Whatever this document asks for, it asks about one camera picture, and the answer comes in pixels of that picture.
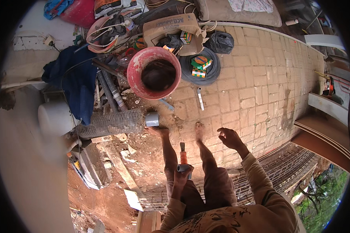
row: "man's leg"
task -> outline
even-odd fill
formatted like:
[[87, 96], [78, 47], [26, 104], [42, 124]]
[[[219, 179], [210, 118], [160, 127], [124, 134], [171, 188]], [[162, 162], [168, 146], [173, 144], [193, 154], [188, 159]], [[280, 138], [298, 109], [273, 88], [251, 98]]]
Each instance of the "man's leg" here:
[[210, 171], [217, 169], [218, 166], [216, 165], [216, 161], [213, 154], [202, 142], [203, 129], [204, 129], [203, 124], [200, 122], [197, 122], [196, 123], [196, 144], [200, 148], [200, 157], [202, 160], [203, 172], [207, 174]]
[[196, 143], [200, 148], [202, 169], [205, 173], [205, 199], [207, 210], [235, 206], [236, 191], [228, 172], [218, 167], [211, 151], [202, 142], [204, 126], [196, 123]]
[[[163, 160], [165, 161], [164, 172], [167, 178], [166, 189], [168, 199], [170, 199], [173, 190], [174, 172], [177, 170], [178, 165], [178, 158], [175, 150], [170, 143], [169, 130], [156, 127], [148, 127], [146, 130], [151, 134], [155, 134], [161, 137]], [[205, 210], [205, 203], [203, 202], [200, 193], [191, 180], [187, 180], [187, 183], [184, 186], [183, 192], [181, 194], [181, 201], [186, 204], [184, 218], [190, 217]]]

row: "metal grid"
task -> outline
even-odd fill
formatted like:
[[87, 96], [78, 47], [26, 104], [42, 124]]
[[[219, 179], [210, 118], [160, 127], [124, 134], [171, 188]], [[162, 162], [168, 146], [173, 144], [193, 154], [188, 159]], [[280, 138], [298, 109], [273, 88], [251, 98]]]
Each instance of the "metal grid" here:
[[[278, 148], [271, 156], [259, 160], [263, 169], [270, 178], [275, 190], [282, 193], [285, 189], [298, 182], [317, 162], [318, 156], [302, 147], [296, 147], [292, 143]], [[236, 189], [238, 205], [255, 204], [250, 184], [244, 170], [238, 170], [239, 174], [232, 177]], [[197, 187], [201, 198], [205, 201], [203, 186]], [[145, 211], [166, 211], [168, 205], [167, 192], [154, 192], [148, 196], [139, 198]]]
[[99, 114], [94, 113], [89, 125], [78, 125], [79, 137], [89, 139], [119, 133], [136, 133], [142, 130], [144, 114], [140, 109]]

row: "shorts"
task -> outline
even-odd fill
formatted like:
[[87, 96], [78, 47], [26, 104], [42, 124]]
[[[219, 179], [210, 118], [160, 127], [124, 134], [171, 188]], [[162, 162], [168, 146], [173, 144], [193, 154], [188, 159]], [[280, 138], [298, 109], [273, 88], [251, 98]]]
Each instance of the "shorts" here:
[[[173, 183], [173, 176], [167, 177], [166, 189], [169, 199]], [[205, 203], [193, 181], [187, 180], [180, 198], [180, 201], [186, 204], [184, 219], [200, 212], [237, 205], [235, 186], [223, 167], [209, 170], [205, 174], [204, 192]]]

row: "brick paving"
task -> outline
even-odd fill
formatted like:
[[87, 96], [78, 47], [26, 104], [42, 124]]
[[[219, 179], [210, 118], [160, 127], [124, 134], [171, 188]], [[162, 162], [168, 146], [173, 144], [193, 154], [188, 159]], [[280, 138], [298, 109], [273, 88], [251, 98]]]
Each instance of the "brick paving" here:
[[294, 120], [305, 112], [308, 93], [321, 81], [314, 70], [324, 72], [321, 54], [282, 35], [232, 26], [217, 30], [230, 33], [235, 47], [230, 54], [218, 54], [220, 76], [202, 87], [205, 110], [196, 86], [183, 80], [169, 100], [179, 119], [168, 126], [171, 141], [178, 151], [179, 142], [186, 142], [188, 162], [196, 167], [194, 178], [203, 177], [193, 131], [197, 121], [205, 124], [204, 142], [218, 165], [238, 167], [240, 157], [222, 145], [216, 130], [234, 129], [255, 157], [264, 155], [295, 135]]

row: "bare foot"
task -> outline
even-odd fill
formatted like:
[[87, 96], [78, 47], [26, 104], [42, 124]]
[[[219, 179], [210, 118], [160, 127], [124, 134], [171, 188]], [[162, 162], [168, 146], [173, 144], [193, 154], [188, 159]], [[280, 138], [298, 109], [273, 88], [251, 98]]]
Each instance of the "bare foot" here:
[[160, 129], [160, 128], [157, 128], [157, 127], [146, 127], [144, 126], [144, 130], [146, 133], [149, 133], [149, 134], [154, 134], [154, 135], [157, 135], [159, 137], [165, 137], [165, 136], [168, 136], [169, 135], [169, 129]]
[[202, 142], [204, 125], [201, 122], [197, 122], [195, 126], [196, 130], [196, 141]]

